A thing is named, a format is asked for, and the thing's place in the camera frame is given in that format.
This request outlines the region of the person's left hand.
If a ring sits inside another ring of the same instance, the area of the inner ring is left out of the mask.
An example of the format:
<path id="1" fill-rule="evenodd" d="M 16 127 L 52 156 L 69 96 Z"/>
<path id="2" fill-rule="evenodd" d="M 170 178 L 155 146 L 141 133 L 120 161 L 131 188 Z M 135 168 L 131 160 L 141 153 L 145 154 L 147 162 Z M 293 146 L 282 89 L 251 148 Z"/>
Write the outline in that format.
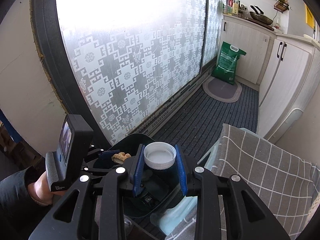
<path id="1" fill-rule="evenodd" d="M 66 193 L 66 191 L 50 191 L 47 180 L 47 172 L 43 172 L 36 182 L 29 184 L 27 190 L 31 198 L 37 204 L 43 206 L 52 205 L 54 196 L 62 197 Z"/>

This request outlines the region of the person's left forearm sleeve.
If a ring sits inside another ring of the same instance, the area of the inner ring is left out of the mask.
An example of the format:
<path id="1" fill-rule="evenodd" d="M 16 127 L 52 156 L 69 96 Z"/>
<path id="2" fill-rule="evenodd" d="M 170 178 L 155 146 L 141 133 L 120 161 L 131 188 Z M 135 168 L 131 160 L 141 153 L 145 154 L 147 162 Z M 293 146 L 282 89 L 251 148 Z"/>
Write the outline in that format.
<path id="1" fill-rule="evenodd" d="M 28 192 L 38 178 L 31 166 L 1 181 L 1 239 L 28 239 L 51 209 Z"/>

